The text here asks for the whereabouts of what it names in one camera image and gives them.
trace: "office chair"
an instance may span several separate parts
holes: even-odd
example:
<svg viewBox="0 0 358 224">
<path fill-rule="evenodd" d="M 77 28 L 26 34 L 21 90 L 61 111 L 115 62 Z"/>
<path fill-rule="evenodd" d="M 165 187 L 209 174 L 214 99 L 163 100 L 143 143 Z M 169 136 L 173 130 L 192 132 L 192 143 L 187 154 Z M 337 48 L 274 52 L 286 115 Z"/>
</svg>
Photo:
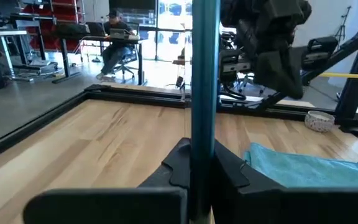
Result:
<svg viewBox="0 0 358 224">
<path fill-rule="evenodd" d="M 139 35 L 139 24 L 134 22 L 127 22 L 129 27 L 134 29 L 136 31 L 136 34 Z M 115 66 L 112 70 L 113 74 L 116 74 L 117 72 L 122 71 L 122 80 L 125 83 L 125 72 L 129 72 L 132 74 L 132 79 L 135 78 L 135 73 L 131 69 L 137 70 L 138 68 L 127 66 L 128 63 L 135 62 L 138 60 L 138 51 L 137 47 L 135 45 L 132 46 L 132 52 L 131 54 L 123 56 L 123 58 L 118 62 L 118 66 Z"/>
</svg>

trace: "person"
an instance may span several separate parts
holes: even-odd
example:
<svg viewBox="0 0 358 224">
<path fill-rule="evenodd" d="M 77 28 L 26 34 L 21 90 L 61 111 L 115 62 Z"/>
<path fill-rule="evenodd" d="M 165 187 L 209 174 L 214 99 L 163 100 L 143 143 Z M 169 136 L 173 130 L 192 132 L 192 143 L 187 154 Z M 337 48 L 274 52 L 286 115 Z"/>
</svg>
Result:
<svg viewBox="0 0 358 224">
<path fill-rule="evenodd" d="M 130 28 L 125 22 L 122 22 L 119 11 L 113 9 L 109 13 L 109 21 L 104 23 L 104 30 L 107 34 L 105 39 L 110 38 L 110 29 L 125 29 L 130 32 L 132 35 L 135 35 L 135 32 Z M 103 51 L 103 63 L 104 66 L 101 70 L 101 73 L 96 76 L 97 79 L 102 79 L 108 73 L 111 73 L 113 68 L 117 63 L 123 58 L 123 56 L 130 54 L 132 52 L 132 46 L 130 44 L 124 43 L 113 43 L 106 50 Z"/>
</svg>

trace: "cap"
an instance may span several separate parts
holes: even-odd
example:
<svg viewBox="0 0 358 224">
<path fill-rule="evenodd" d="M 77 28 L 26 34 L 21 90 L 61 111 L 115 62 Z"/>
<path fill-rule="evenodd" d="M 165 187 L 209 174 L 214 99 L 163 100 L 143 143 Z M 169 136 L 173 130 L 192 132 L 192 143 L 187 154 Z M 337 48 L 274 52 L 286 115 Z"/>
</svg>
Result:
<svg viewBox="0 0 358 224">
<path fill-rule="evenodd" d="M 110 18 L 115 18 L 115 17 L 117 17 L 117 16 L 120 16 L 119 11 L 117 11 L 117 10 L 115 10 L 115 9 L 111 9 L 111 10 L 110 10 L 110 13 L 109 13 L 109 17 L 110 17 Z"/>
</svg>

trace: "teal vertical pole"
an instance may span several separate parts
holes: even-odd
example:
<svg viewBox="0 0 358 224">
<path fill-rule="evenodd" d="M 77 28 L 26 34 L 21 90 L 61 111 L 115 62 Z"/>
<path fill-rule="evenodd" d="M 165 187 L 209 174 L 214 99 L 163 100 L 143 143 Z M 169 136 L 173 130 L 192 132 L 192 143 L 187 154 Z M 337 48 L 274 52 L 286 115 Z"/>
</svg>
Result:
<svg viewBox="0 0 358 224">
<path fill-rule="evenodd" d="M 209 220 L 209 168 L 214 155 L 218 81 L 220 0 L 193 0 L 193 69 L 191 81 L 190 218 Z"/>
</svg>

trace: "blue towel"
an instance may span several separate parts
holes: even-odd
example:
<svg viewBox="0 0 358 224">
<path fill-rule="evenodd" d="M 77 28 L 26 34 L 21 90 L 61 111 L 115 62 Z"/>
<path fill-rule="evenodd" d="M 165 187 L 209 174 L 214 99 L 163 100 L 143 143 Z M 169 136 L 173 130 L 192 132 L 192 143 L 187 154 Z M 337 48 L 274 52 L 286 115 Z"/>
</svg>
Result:
<svg viewBox="0 0 358 224">
<path fill-rule="evenodd" d="M 275 152 L 256 143 L 244 160 L 286 187 L 358 187 L 358 162 Z"/>
</svg>

